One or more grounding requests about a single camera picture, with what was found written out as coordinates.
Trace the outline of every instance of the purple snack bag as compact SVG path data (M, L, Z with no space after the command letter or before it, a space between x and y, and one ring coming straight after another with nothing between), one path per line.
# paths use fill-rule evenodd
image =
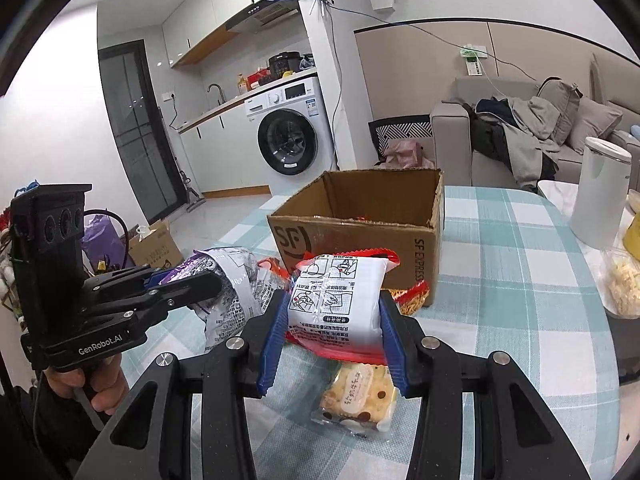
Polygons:
M111 266L120 266L124 257L124 244L120 241L111 218L106 215L96 215L90 224L84 228L84 237L80 241L82 250L96 270L100 260L108 258ZM127 259L127 267L133 267L131 258Z

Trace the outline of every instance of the faucet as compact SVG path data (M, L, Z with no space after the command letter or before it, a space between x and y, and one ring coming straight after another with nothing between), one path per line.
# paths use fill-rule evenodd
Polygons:
M225 93L222 91L222 87L221 87L219 84L217 84L217 83L211 83L211 84L209 85L209 87L207 87L207 94L208 94L208 93L209 93L209 91L211 90L211 87L212 87L212 86L215 86L215 87L216 87L216 88L218 88L218 90L220 91L220 99L222 99L222 102L218 101L218 104L219 104L219 105L221 105L221 104L226 103Z

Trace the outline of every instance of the washing machine door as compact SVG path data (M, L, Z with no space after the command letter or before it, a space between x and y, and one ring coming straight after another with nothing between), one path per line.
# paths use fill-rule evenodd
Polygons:
M305 171L316 158L318 138L308 119L295 110L276 110L258 128L264 160L283 175Z

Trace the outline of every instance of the sf express box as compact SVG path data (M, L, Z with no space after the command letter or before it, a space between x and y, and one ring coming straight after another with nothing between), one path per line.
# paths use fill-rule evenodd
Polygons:
M425 280L433 303L444 227L440 170L325 172L268 216L280 256L293 270L305 253L385 248L400 257L385 288Z
M140 240L134 233L129 240L129 256L135 264L149 264L159 269L171 269L180 264L182 253L164 222L159 220L149 228L153 232L148 237Z

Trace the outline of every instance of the white kettle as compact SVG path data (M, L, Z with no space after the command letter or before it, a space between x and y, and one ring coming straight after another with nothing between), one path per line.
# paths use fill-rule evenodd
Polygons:
M588 246L609 249L620 228L631 175L631 153L606 140L587 137L578 196L569 220Z

